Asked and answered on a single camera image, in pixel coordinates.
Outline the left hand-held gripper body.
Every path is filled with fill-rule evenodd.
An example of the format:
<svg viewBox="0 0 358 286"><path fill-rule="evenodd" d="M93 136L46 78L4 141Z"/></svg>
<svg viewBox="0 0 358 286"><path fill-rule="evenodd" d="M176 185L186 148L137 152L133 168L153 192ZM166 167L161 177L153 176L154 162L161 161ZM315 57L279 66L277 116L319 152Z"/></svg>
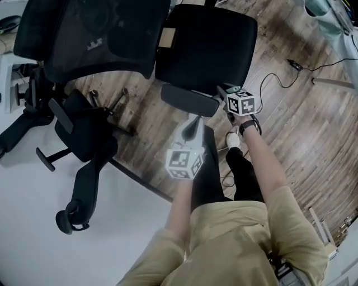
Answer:
<svg viewBox="0 0 358 286"><path fill-rule="evenodd" d="M204 164L204 143L173 142L166 153L165 168L173 179L193 180Z"/></svg>

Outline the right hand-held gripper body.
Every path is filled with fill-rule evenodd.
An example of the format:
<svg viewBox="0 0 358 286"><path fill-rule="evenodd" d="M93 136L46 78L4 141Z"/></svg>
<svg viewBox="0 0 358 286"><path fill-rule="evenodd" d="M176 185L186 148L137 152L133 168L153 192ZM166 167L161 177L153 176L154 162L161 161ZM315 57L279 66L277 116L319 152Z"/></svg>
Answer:
<svg viewBox="0 0 358 286"><path fill-rule="evenodd" d="M228 89L224 98L228 113L237 116L250 116L256 113L256 97L245 89Z"/></svg>

